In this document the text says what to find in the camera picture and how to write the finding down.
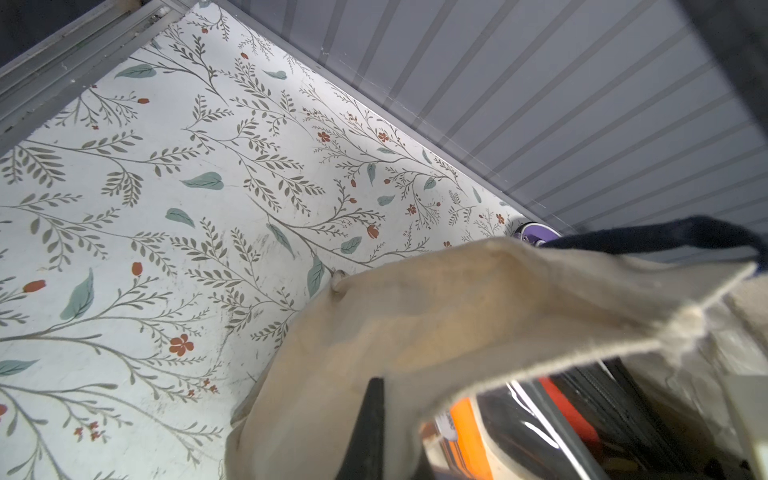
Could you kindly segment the beige canvas tote bag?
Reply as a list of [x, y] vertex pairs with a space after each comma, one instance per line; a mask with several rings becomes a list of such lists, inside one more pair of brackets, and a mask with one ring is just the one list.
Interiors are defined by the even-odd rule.
[[294, 319], [227, 440], [230, 479], [335, 479], [367, 385], [385, 386], [382, 479], [410, 479], [421, 426], [510, 380], [660, 351], [767, 268], [766, 239], [707, 216], [562, 237], [491, 237], [336, 273]]

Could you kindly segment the black paddle cases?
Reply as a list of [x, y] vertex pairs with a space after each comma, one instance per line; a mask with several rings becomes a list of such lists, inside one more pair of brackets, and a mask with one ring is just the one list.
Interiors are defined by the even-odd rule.
[[618, 360], [510, 381], [422, 429], [417, 479], [750, 479], [744, 459], [678, 437]]

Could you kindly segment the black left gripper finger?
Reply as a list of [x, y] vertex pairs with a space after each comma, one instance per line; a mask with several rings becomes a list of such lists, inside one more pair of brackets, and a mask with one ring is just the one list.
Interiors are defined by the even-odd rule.
[[385, 433], [385, 386], [372, 378], [358, 412], [337, 479], [380, 480], [383, 478]]

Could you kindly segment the purple paddle case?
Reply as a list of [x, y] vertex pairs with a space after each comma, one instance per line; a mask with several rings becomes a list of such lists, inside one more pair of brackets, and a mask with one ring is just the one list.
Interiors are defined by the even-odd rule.
[[527, 222], [520, 225], [514, 232], [514, 237], [531, 245], [541, 244], [559, 239], [561, 235], [553, 228], [538, 222]]

